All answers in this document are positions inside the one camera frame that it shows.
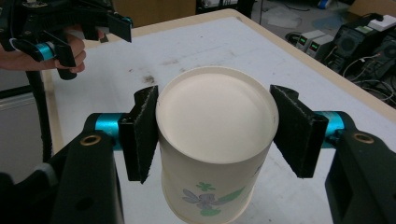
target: floor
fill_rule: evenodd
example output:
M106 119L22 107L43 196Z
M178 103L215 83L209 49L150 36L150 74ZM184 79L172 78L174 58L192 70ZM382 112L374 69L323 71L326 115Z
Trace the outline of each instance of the floor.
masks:
M254 4L252 19L282 38L291 32L304 33L317 29L335 35L345 19L348 5L334 2L328 9L318 9L310 2L258 0ZM279 14L283 20L271 20ZM0 84L4 84L3 78L7 76L20 78L23 84L26 83L23 73L10 74L0 70ZM25 99L27 101L22 105L18 104L18 99L0 99L0 172L11 174L15 182L32 173L41 162L42 154L35 102L31 94L25 95Z
M336 35L347 18L349 5L333 1L328 8L320 9L312 2L258 0L253 6L251 19L282 38L292 32L305 33L314 30Z

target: human hand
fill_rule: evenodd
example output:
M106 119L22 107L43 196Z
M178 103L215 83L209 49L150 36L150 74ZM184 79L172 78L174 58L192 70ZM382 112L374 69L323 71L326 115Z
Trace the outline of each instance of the human hand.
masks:
M49 59L43 62L36 62L30 55L21 51L7 52L0 46L0 68L7 70L20 70L20 71L41 71L47 69L69 69L71 73L79 73L84 71L85 64L84 59L87 54L85 52L85 45L82 39L70 35L67 33L68 30L81 29L79 26L69 27L66 29L66 40L73 52L75 58L76 67L65 67L62 66L57 59ZM99 31L99 38L103 38L105 35Z

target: green leaf print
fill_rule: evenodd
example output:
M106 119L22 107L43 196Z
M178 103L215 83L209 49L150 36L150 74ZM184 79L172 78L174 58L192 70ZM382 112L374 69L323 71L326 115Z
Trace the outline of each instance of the green leaf print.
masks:
M219 210L219 209L203 209L203 210L201 210L201 215L203 217L213 217L220 212L221 212L221 210Z
M243 190L244 190L244 188L241 188L237 191L234 191L233 193L227 194L226 196L219 198L218 202L221 202L221 203L230 202L230 201L236 199L242 193Z
M201 189L201 191L213 190L215 188L212 187L211 184L206 184L204 182L199 182L199 185L196 185L197 188Z

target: white cup rim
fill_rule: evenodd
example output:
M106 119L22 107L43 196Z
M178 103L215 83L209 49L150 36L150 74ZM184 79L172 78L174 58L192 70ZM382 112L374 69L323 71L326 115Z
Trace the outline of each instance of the white cup rim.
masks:
M230 77L236 77L240 79L243 82L246 82L249 86L251 86L255 91L259 91L260 95L265 98L265 103L268 104L268 108L271 113L272 117L272 128L271 132L264 136L265 138L265 146L261 146L261 149L257 149L256 152L250 155L246 155L246 157L240 157L235 160L228 160L228 161L219 161L219 160L209 160L209 159L203 159L202 157L196 156L193 153L186 152L186 150L182 150L181 148L177 147L177 144L173 143L172 140L167 136L166 130L163 127L162 123L162 107L161 107L161 102L163 101L163 98L166 97L167 93L172 90L177 84L179 84L182 81L185 81L188 78L191 77L197 77L201 74L207 74L207 73L219 73L221 75L226 75ZM228 164L228 163L236 163L240 161L246 161L254 156L257 156L260 154L263 150L269 147L271 145L272 140L275 137L276 130L277 130L277 125L278 125L278 111L276 107L276 102L271 95L271 93L264 88L264 86L257 81L255 78L239 71L233 68L229 67L223 67L223 66L204 66L204 67L198 67L191 69L189 71L186 71L179 76L175 77L171 82L169 82L163 91L161 92L158 101L157 101L157 108L156 108L156 119L159 127L159 131L161 132L160 134L163 136L163 138L170 144L173 148L175 148L177 151L180 153L186 155L187 157L190 157L194 160L197 161L202 161L202 162L207 162L207 163L216 163L216 164Z

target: cable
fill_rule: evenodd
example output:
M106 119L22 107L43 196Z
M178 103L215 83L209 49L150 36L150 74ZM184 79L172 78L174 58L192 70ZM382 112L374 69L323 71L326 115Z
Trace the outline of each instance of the cable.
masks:
M296 11L310 11L310 8L306 8L306 9L299 9L299 8L295 8L295 7L289 7L286 3L283 3L283 5L285 5L285 7L287 7L288 9L291 10L296 10Z
M382 101L389 100L389 99L391 99L391 98L395 95L395 91L393 90L393 88L392 88L388 83L386 83L386 82L384 82L384 81L379 81L379 80L375 80L375 79L370 79L370 80L357 81L357 82L354 82L354 83L355 83L355 84L359 84L359 83L366 83L366 82L378 82L378 83L382 84L382 85L387 89L387 91L390 91L390 96L388 96L388 98L385 98L385 99L380 99L380 100L382 100ZM361 87L361 88L362 88L362 89L373 90L373 89L368 88L368 87Z
M12 29L14 27L14 14L15 14L15 1L12 1L12 7L9 16L9 27L10 27L9 32L11 38L14 38L14 30Z
M378 77L377 76L377 70L381 69L384 66L386 66L388 63L391 63L393 60L394 60L393 58L389 59L389 60L377 60L377 63L380 63L380 65L378 67L376 67L375 65L373 66L373 70L374 70L373 75L374 75L374 77L376 79L381 79L383 76L382 77Z
M329 61L328 63L326 63L326 66L329 67L329 65L331 65L332 63L334 63L334 61Z
M376 93L379 93L379 94L382 94L382 95L384 95L384 96L387 96L384 92L382 92L382 91L378 91L378 90L376 90L376 89L372 89L372 88L368 88L368 87L364 87L363 88L364 90L366 90L366 91L374 91L374 92L376 92ZM394 103L394 104L396 104L396 101L394 101L394 100L392 100L391 98L393 97L393 95L394 94L392 94L391 96L389 96L389 97L387 97L387 98L384 98L384 99L380 99L380 98L378 98L379 100L381 100L381 101L391 101L392 103Z
M396 77L395 74L390 75L389 82L390 82L390 86L392 87L392 89L393 89L394 91L396 91L396 87L395 87L394 84L393 84L393 78L394 78L394 77Z
M372 63L376 63L376 61L375 61L375 60L370 61L370 64L369 64L369 65L371 65ZM355 81L356 79L358 79L359 77L361 77L361 76L364 74L364 72L367 70L367 67L368 67L368 66L365 66L364 69L363 69L357 76L355 76L354 78L350 79L349 81L353 82L353 81Z
M32 92L32 88L30 86L16 87L9 90L0 91L0 99L22 95L29 92Z
M332 56L332 54L334 53L334 51L338 49L338 46L334 46L334 48L332 48L332 50L330 51L330 53L322 60L323 63L326 63L326 61L329 59L330 56Z
M362 15L361 18L367 18L373 16L374 20L382 19L384 20L384 17L382 15L376 14L376 13L367 13L365 15Z
M300 32L290 32L285 35L285 39L292 45L296 45L298 38L300 37L301 33Z
M354 63L356 63L356 62L358 62L358 61L361 61L361 62L365 62L364 60L365 59L373 59L373 58L376 58L376 57L378 57L380 54L379 53L377 53L377 54L375 54L375 55L373 55L373 56L368 56L368 57L362 57L362 58L359 58L359 59L357 59L357 60L355 60L353 63L350 63L348 66L347 66L347 68L344 70L344 72L343 72L343 77L345 77L346 76L346 72L347 72L347 70L350 68L350 66L352 66Z
M47 110L46 94L41 74L37 71L26 71L29 84L32 86L33 96L37 106L40 121L41 140L43 142L43 162L52 156L52 140L50 136L50 119Z

